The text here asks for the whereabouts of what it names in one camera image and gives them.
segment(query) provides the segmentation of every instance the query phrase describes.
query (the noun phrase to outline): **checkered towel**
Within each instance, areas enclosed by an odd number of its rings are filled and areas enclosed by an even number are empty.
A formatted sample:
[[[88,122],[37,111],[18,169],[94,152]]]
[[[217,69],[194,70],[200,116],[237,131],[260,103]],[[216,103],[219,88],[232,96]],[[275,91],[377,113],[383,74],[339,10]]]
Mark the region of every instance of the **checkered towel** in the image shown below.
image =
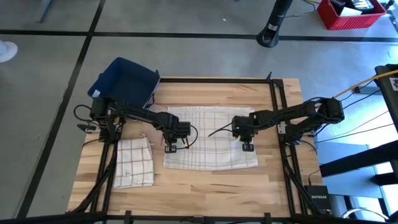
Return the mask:
[[[154,184],[154,161],[147,138],[120,140],[113,187],[148,187]]]
[[[169,113],[181,121],[190,121],[199,132],[198,139],[189,149],[180,149],[165,154],[164,167],[188,170],[229,170],[257,167],[256,152],[243,152],[242,142],[232,137],[229,131],[220,131],[208,137],[213,131],[227,125],[233,116],[248,116],[252,108],[230,108],[210,106],[189,106],[169,108]],[[196,132],[191,129],[188,137],[193,142]],[[178,140],[177,147],[183,147]]]

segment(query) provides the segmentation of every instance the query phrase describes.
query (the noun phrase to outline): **folded towel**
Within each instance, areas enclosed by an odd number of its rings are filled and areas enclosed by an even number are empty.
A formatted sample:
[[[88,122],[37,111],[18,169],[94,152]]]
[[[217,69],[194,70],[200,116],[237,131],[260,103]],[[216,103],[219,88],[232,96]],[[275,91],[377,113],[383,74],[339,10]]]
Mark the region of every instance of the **folded towel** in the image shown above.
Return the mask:
[[[147,138],[120,140],[113,187],[148,187],[154,184],[154,161]]]
[[[190,121],[198,130],[198,139],[189,149],[165,154],[164,167],[188,170],[229,170],[257,167],[256,152],[242,151],[242,142],[232,137],[229,131],[220,131],[208,137],[213,131],[227,125],[233,116],[248,116],[252,108],[230,108],[210,106],[189,106],[169,108],[169,113],[180,121]],[[192,129],[188,137],[193,142],[196,132]],[[177,147],[183,147],[178,140]]]

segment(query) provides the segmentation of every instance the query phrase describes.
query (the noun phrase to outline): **kitchen towel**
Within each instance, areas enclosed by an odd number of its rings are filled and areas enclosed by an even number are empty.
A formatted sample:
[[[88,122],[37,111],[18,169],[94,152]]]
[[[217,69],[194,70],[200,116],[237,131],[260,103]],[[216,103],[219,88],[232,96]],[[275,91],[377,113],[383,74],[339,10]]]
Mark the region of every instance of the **kitchen towel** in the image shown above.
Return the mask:
[[[257,167],[256,152],[242,151],[242,142],[232,137],[229,131],[220,131],[208,137],[213,131],[229,124],[232,118],[248,116],[252,108],[185,106],[169,107],[180,121],[189,121],[198,130],[198,139],[189,149],[179,149],[176,153],[165,154],[164,167],[187,170],[230,170]],[[196,132],[191,128],[188,141],[194,141]],[[181,140],[177,147],[183,147]]]
[[[154,184],[154,161],[147,138],[120,140],[113,187],[149,187]]]

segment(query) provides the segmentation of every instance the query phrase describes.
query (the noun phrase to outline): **metal frame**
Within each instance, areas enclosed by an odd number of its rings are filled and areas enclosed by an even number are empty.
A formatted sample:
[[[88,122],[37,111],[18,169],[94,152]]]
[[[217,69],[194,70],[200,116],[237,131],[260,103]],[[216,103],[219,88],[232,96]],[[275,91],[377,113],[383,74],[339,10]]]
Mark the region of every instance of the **metal frame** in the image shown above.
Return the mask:
[[[282,107],[287,107],[287,101],[285,97],[285,90],[283,85],[283,80],[275,79],[271,80],[270,77],[267,79],[212,79],[212,78],[162,78],[160,80],[162,83],[263,83],[270,85],[272,105],[274,110],[278,109],[278,102],[276,97],[275,86],[279,88],[280,98],[282,101]],[[100,163],[98,166],[98,174],[96,183],[99,186],[95,186],[92,190],[94,192],[93,197],[87,198],[82,201],[81,206],[78,210],[72,212],[67,212],[63,215],[51,215],[42,217],[29,217],[29,218],[16,218],[9,220],[0,220],[0,224],[4,223],[86,223],[86,222],[99,222],[102,221],[106,223],[107,220],[124,220],[124,223],[132,223],[134,220],[164,220],[164,221],[189,221],[195,223],[209,223],[209,222],[261,222],[266,224],[271,224],[272,222],[294,222],[294,223],[354,223],[354,220],[342,219],[329,217],[328,215],[308,215],[307,204],[311,206],[311,199],[306,193],[302,186],[300,168],[297,160],[297,153],[294,146],[286,146],[281,144],[284,142],[284,134],[278,133],[279,148],[282,158],[282,167],[284,170],[285,188],[287,194],[287,202],[290,212],[290,217],[284,218],[272,218],[270,213],[265,213],[263,217],[203,217],[203,216],[143,216],[143,215],[132,215],[131,211],[126,211],[125,215],[108,215],[109,200],[111,196],[112,183],[114,178],[114,171],[116,169],[116,163],[110,166],[109,170],[106,170],[106,158],[109,152],[109,144],[104,144],[103,152],[101,155]],[[114,142],[113,153],[110,164],[112,161],[116,161],[117,152],[117,141]],[[294,171],[290,168],[289,162],[286,157],[285,148],[289,147],[292,154],[292,165]],[[104,194],[104,201],[102,204],[102,209],[100,212],[96,211],[98,205],[98,197],[100,195],[99,189],[104,183],[104,175],[108,178],[106,184],[106,190]],[[302,214],[296,213],[294,207],[293,191],[291,182],[296,185],[298,194],[300,197],[300,208],[302,209]],[[90,211],[85,212],[88,205],[91,204]],[[379,222],[369,222],[360,221],[355,223],[379,223]]]

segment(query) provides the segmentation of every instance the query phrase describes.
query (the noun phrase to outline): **yellow cable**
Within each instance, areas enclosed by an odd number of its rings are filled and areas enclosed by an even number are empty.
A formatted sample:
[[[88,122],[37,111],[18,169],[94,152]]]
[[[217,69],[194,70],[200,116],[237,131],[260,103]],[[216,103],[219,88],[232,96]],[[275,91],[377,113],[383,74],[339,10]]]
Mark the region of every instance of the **yellow cable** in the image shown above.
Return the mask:
[[[386,72],[386,73],[383,73],[383,74],[376,75],[376,76],[373,76],[373,77],[371,77],[371,78],[368,78],[367,80],[361,81],[360,83],[355,84],[355,85],[349,87],[348,89],[342,91],[341,93],[339,93],[339,94],[337,94],[336,96],[334,96],[334,98],[337,98],[337,97],[343,95],[344,93],[346,93],[346,92],[348,92],[348,91],[354,89],[354,88],[357,87],[357,86],[362,85],[363,83],[370,82],[370,81],[375,80],[375,79],[377,79],[377,78],[387,77],[387,76],[389,76],[389,75],[393,75],[393,74],[396,74],[396,73],[398,73],[398,70],[391,71],[391,72]]]

